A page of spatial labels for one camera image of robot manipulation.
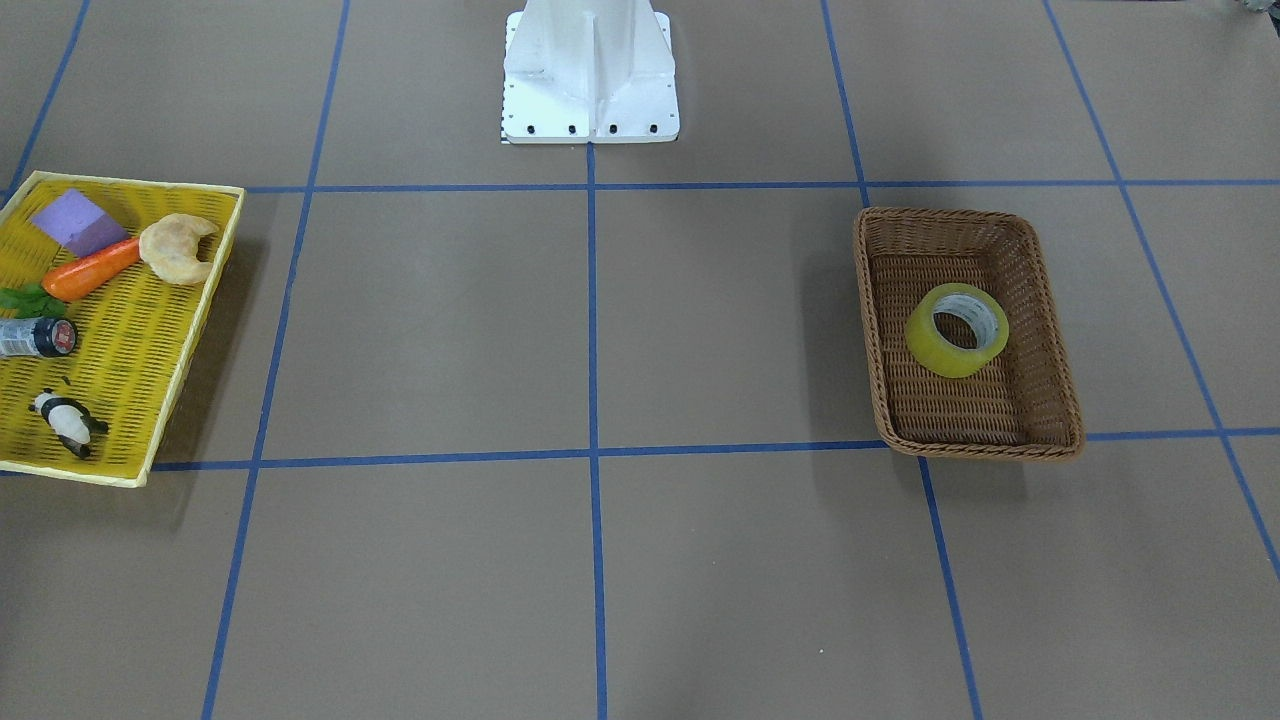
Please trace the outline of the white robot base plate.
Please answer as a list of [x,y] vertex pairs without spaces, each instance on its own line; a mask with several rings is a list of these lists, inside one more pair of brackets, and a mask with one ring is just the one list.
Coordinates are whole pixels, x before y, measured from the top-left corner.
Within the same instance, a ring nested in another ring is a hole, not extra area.
[[529,1],[506,18],[500,138],[668,143],[681,114],[672,26],[649,1]]

